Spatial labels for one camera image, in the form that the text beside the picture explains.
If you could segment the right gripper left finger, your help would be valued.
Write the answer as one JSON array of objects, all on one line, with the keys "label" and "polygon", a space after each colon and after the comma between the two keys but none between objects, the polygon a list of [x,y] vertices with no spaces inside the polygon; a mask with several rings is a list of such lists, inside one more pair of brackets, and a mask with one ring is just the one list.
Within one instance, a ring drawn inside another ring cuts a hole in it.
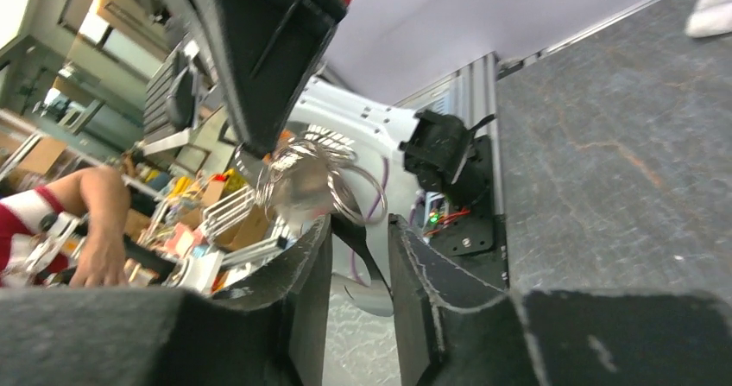
[{"label": "right gripper left finger", "polygon": [[1,293],[4,385],[319,385],[331,220],[230,292],[25,288]]}]

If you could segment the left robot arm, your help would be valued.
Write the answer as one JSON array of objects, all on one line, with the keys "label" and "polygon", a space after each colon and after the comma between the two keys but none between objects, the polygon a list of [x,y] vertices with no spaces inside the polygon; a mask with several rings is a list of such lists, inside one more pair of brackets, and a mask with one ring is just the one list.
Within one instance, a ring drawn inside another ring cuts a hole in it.
[{"label": "left robot arm", "polygon": [[371,274],[386,224],[418,191],[453,208],[423,239],[446,256],[495,241],[489,139],[458,117],[389,107],[331,85],[315,67],[349,0],[164,0],[209,54],[240,151],[269,158],[260,204],[291,225],[332,211]]}]

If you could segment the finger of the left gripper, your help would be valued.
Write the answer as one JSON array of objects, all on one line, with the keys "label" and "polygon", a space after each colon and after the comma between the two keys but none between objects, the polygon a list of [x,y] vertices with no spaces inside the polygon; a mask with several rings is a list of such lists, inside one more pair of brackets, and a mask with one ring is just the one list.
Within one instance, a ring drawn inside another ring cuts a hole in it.
[{"label": "finger of the left gripper", "polygon": [[230,126],[249,154],[275,149],[345,0],[187,0],[211,52]]}]

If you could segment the metal key organizer plate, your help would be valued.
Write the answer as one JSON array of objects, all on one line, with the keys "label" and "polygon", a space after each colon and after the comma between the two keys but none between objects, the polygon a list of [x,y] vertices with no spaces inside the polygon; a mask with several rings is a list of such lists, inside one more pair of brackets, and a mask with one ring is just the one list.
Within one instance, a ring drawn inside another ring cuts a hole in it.
[{"label": "metal key organizer plate", "polygon": [[263,161],[240,144],[232,160],[253,181],[257,205],[294,234],[330,216],[335,236],[351,255],[347,270],[334,269],[332,286],[365,313],[393,315],[386,220],[394,168],[386,156],[360,161],[336,139],[305,133],[280,141]]}]

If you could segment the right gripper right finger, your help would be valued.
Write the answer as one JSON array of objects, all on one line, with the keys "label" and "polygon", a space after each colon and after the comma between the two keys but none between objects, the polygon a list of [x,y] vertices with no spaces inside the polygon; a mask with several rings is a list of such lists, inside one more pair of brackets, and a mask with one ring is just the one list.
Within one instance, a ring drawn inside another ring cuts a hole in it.
[{"label": "right gripper right finger", "polygon": [[503,292],[388,220],[405,385],[728,385],[731,308],[703,291]]}]

